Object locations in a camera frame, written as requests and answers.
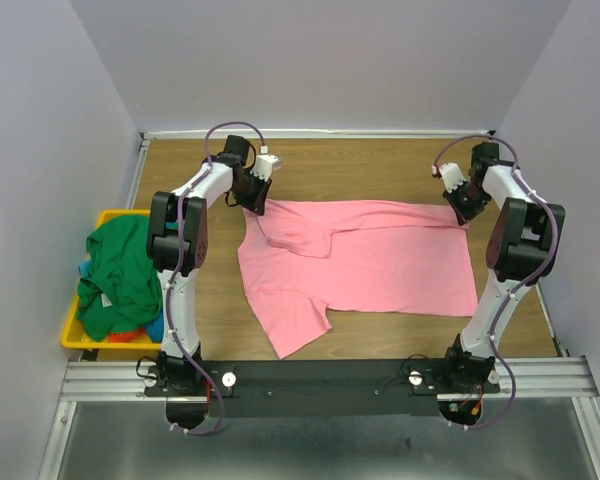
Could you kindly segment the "pink t shirt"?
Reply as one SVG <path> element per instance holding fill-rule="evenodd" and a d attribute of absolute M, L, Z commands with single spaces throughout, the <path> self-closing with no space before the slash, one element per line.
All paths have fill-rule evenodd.
<path fill-rule="evenodd" d="M 244 292 L 279 358 L 328 333 L 330 310 L 476 311 L 466 229 L 448 206 L 269 200 L 244 218 Z"/>

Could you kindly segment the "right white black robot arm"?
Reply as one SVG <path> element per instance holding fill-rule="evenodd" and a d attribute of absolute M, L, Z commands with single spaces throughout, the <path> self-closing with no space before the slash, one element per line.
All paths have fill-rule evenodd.
<path fill-rule="evenodd" d="M 444 183 L 443 197 L 466 226 L 494 202 L 499 215 L 487 243 L 488 278 L 469 324 L 447 349 L 440 379 L 460 392 L 484 384 L 501 360 L 499 344 L 517 306 L 539 279 L 551 272 L 565 220 L 565 209 L 542 198 L 524 180 L 516 154 L 506 161 L 506 141 L 482 135 L 471 152 L 469 175 L 437 156 L 432 175 Z"/>

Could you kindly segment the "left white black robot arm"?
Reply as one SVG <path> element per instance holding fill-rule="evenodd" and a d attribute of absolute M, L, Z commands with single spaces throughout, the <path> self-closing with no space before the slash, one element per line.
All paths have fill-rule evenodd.
<path fill-rule="evenodd" d="M 208 153 L 185 184 L 154 194 L 146 250 L 162 289 L 164 333 L 156 366 L 146 380 L 149 393 L 189 396 L 205 391 L 195 295 L 209 248 L 208 210 L 225 196 L 262 216 L 280 165 L 267 146 L 255 148 L 248 139 L 230 135 L 221 152 Z"/>

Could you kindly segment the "green t shirt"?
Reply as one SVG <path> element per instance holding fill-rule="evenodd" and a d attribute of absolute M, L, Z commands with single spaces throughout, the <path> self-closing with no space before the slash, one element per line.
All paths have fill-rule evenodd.
<path fill-rule="evenodd" d="M 163 310 L 161 284 L 146 252 L 149 218 L 115 217 L 86 239 L 91 260 L 77 287 L 76 317 L 96 342 L 136 332 Z"/>

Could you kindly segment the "blue t shirt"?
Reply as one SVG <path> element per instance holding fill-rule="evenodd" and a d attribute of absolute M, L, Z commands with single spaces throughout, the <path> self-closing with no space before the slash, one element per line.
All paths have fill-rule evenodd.
<path fill-rule="evenodd" d="M 91 258 L 89 258 L 78 266 L 78 270 L 79 270 L 81 277 L 89 276 L 92 263 L 93 263 L 93 260 Z M 160 314 L 158 315 L 158 317 L 156 317 L 156 319 L 154 319 L 153 321 L 148 322 L 140 327 L 144 327 L 146 329 L 146 332 L 147 332 L 149 338 L 151 339 L 151 342 L 154 342 L 154 343 L 160 342 L 162 339 L 163 328 L 164 328 L 163 311 L 160 311 Z"/>

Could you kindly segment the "yellow plastic bin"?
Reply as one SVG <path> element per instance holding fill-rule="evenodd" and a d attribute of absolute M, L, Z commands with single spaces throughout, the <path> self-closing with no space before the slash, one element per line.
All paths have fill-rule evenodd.
<path fill-rule="evenodd" d="M 147 210 L 103 211 L 85 241 L 61 344 L 69 349 L 157 350 L 160 282 L 146 253 Z"/>

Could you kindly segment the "orange t shirt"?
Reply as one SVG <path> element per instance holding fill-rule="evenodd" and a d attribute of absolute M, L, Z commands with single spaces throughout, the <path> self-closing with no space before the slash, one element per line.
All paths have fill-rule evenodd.
<path fill-rule="evenodd" d="M 140 327 L 133 331 L 110 332 L 107 336 L 109 343 L 150 343 L 146 329 Z"/>

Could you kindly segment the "aluminium front rail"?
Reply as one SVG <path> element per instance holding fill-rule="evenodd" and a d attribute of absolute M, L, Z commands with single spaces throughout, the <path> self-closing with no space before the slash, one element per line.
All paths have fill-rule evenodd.
<path fill-rule="evenodd" d="M 516 397 L 597 397 L 599 391 L 584 357 L 509 358 L 516 380 Z M 71 362 L 60 398 L 65 402 L 144 401 L 144 380 L 133 362 Z"/>

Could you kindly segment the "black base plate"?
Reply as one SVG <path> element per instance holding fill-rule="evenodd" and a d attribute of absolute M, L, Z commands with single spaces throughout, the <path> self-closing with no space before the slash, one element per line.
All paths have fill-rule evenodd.
<path fill-rule="evenodd" d="M 212 361 L 193 366 L 164 354 L 138 370 L 149 398 L 166 402 L 169 423 L 188 433 L 238 418 L 438 416 L 474 425 L 495 370 L 453 368 L 443 358 Z"/>

